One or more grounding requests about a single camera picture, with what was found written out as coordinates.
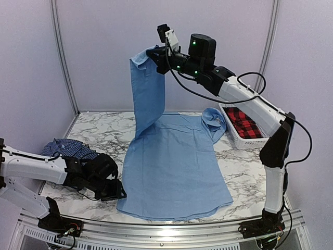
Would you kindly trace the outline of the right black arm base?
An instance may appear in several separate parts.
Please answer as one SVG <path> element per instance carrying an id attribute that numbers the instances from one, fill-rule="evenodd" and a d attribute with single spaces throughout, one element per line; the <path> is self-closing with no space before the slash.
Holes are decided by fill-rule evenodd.
<path id="1" fill-rule="evenodd" d="M 286 228 L 282 218 L 283 210 L 284 208 L 282 207 L 280 211 L 275 214 L 263 209 L 261 219 L 241 222 L 238 231 L 242 234 L 244 239 L 282 232 Z"/>

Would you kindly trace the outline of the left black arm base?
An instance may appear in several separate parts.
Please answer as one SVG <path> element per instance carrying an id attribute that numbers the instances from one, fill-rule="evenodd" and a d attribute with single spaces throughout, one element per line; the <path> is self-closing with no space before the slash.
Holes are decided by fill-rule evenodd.
<path id="1" fill-rule="evenodd" d="M 49 205 L 48 214 L 44 218 L 39 219 L 37 226 L 44 230 L 56 232 L 61 236 L 71 234 L 74 237 L 79 237 L 83 222 L 61 216 L 56 201 L 50 197 L 47 197 L 46 200 Z"/>

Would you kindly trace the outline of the light blue long sleeve shirt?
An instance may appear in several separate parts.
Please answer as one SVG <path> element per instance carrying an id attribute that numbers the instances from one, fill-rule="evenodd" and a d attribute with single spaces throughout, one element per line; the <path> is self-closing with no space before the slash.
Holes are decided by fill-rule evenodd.
<path id="1" fill-rule="evenodd" d="M 122 168 L 123 214 L 145 220 L 208 217 L 233 198 L 214 145 L 226 131 L 218 109 L 199 116 L 165 111 L 165 77 L 145 51 L 130 59 L 135 137 Z"/>

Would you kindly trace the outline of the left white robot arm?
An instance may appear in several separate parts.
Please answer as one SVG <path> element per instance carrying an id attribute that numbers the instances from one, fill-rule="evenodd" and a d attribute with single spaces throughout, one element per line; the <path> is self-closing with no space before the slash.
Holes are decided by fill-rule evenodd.
<path id="1" fill-rule="evenodd" d="M 58 205 L 50 197 L 31 191 L 15 178 L 29 178 L 74 188 L 88 189 L 98 201 L 123 199 L 127 194 L 118 178 L 116 162 L 95 151 L 65 154 L 57 151 L 43 156 L 18 151 L 1 144 L 1 198 L 21 207 L 42 220 L 55 232 L 66 227 Z"/>

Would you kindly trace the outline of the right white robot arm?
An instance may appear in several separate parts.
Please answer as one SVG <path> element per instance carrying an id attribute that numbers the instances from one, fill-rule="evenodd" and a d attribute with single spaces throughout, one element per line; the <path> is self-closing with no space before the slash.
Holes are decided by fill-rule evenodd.
<path id="1" fill-rule="evenodd" d="M 293 113 L 285 113 L 260 93 L 241 82 L 241 76 L 223 66 L 216 66 L 216 41 L 206 35 L 192 34 L 188 54 L 181 53 L 177 38 L 167 31 L 160 37 L 165 43 L 148 49 L 146 54 L 157 65 L 157 72 L 178 72 L 191 76 L 215 97 L 213 101 L 233 104 L 249 116 L 269 136 L 260 151 L 260 160 L 266 172 L 266 200 L 264 217 L 258 221 L 258 229 L 269 233 L 278 225 L 276 215 L 284 210 L 284 195 L 288 185 L 286 161 L 295 124 Z"/>

